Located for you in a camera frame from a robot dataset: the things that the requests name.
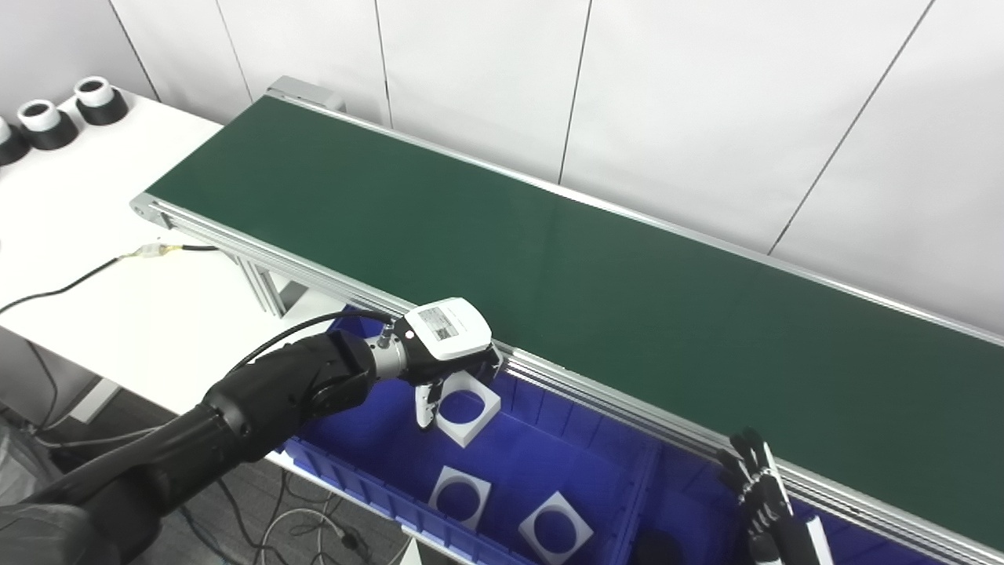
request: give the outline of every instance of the label sticker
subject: label sticker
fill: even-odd
[[[446,317],[439,308],[430,308],[419,313],[419,318],[429,326],[429,329],[436,334],[436,341],[443,341],[459,335],[460,332],[453,326],[450,319]]]

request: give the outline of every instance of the white table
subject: white table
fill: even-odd
[[[72,100],[60,104],[79,136],[0,167],[0,305],[58,289],[144,243],[199,243],[141,219],[129,201],[221,126],[123,94],[130,113],[106,126],[86,124]],[[259,309],[244,275],[223,253],[174,251],[120,261],[64,295],[10,310],[0,325],[182,413],[255,347],[343,306],[307,291],[276,319]],[[284,454],[268,459],[334,491]],[[405,562],[418,563],[414,547]]]

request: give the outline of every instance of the white wall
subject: white wall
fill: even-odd
[[[106,0],[0,0],[0,115],[14,121],[33,98],[55,102],[91,74],[154,97]]]
[[[219,0],[251,96],[283,74],[330,88],[390,124],[372,0]]]
[[[1002,21],[935,4],[774,255],[1004,335]]]
[[[226,122],[251,103],[215,0],[110,0],[161,101]]]
[[[588,0],[381,0],[395,128],[557,182]]]
[[[927,0],[112,2],[184,109],[226,120],[296,75],[350,113],[1004,334],[996,0],[935,5],[835,154]]]

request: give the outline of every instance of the conveyor leg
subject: conveyor leg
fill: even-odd
[[[248,279],[251,291],[258,299],[261,309],[276,318],[285,316],[289,307],[292,306],[291,302],[295,302],[295,300],[291,302],[283,300],[283,297],[276,290],[275,282],[268,270],[243,257],[234,256],[233,259],[241,267],[244,277]]]

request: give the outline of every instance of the green conveyor belt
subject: green conveyor belt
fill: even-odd
[[[264,97],[148,192],[1004,550],[1004,348]]]

